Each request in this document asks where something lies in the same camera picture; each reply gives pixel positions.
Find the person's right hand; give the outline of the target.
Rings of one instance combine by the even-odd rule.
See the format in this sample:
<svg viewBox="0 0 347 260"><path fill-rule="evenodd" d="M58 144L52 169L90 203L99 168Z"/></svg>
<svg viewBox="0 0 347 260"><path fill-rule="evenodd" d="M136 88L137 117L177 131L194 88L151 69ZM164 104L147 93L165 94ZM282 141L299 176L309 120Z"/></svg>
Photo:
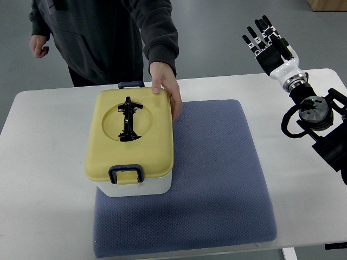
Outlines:
<svg viewBox="0 0 347 260"><path fill-rule="evenodd" d="M49 53L49 47L46 45L49 41L47 36L32 35L29 43L29 49L36 59L41 59Z"/></svg>

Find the person's left hand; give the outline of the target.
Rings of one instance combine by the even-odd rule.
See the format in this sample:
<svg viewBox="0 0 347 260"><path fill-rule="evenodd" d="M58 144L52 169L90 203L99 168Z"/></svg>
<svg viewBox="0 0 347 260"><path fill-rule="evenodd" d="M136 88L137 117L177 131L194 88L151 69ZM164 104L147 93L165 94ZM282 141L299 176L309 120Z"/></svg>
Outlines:
<svg viewBox="0 0 347 260"><path fill-rule="evenodd" d="M149 72L152 92L159 94L162 89L166 91L170 99L172 121L176 121L182 110L182 98L174 72L168 64L162 62L152 62Z"/></svg>

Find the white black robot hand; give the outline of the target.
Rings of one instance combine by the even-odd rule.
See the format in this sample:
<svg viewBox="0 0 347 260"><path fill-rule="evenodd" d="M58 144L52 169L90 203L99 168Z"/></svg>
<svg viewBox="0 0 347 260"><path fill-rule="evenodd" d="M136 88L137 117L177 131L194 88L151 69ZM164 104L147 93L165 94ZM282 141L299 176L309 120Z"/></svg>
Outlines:
<svg viewBox="0 0 347 260"><path fill-rule="evenodd" d="M299 84L308 83L309 76L299 68L297 53L279 34L269 18L263 15L254 23L261 36L248 26L250 36L243 35L242 38L262 70L270 78L278 81L283 90L288 93Z"/></svg>

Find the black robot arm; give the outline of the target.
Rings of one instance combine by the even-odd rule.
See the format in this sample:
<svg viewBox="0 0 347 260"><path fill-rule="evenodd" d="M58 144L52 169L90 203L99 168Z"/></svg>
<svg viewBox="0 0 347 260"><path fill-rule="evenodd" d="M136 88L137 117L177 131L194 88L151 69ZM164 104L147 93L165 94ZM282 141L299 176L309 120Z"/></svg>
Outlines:
<svg viewBox="0 0 347 260"><path fill-rule="evenodd" d="M346 183L346 96L333 88L326 96L318 96L308 78L308 73L301 73L285 81L284 90L294 106L283 116L281 130L292 139L309 135L315 141L312 148ZM342 123L326 136L319 136L317 132L333 126L334 112Z"/></svg>

